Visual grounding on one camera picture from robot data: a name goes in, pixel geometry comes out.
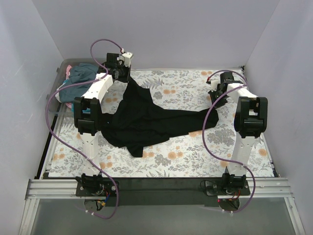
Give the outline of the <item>black t-shirt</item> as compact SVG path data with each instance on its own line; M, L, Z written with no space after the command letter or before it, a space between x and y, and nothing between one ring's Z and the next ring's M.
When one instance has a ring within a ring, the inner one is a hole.
M114 114L100 118L103 137L115 147L125 147L136 158L143 148L190 132L213 128L219 121L215 109L185 111L163 109L153 103L150 90L129 80Z

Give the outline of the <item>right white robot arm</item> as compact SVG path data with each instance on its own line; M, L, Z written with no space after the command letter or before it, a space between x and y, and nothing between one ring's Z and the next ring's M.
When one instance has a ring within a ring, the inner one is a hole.
M218 108L225 105L228 97L237 104L234 118L235 146L221 179L222 191L231 195L247 187L245 166L252 146L267 128L268 99L254 95L245 82L235 80L234 71L220 70L219 73L219 78L211 75L207 79L211 85L209 95L212 106Z

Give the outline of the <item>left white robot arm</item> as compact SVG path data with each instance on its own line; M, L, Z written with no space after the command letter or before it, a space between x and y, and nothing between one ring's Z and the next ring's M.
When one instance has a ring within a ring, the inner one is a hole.
M74 124L80 134L83 154L88 159L84 163L82 176L76 180L88 193L98 196L103 193L105 186L100 174L100 160L98 156L98 139L100 135L100 118L102 115L101 102L108 89L118 80L127 83L130 77L133 53L107 53L104 66L108 74L96 75L97 82L73 102Z

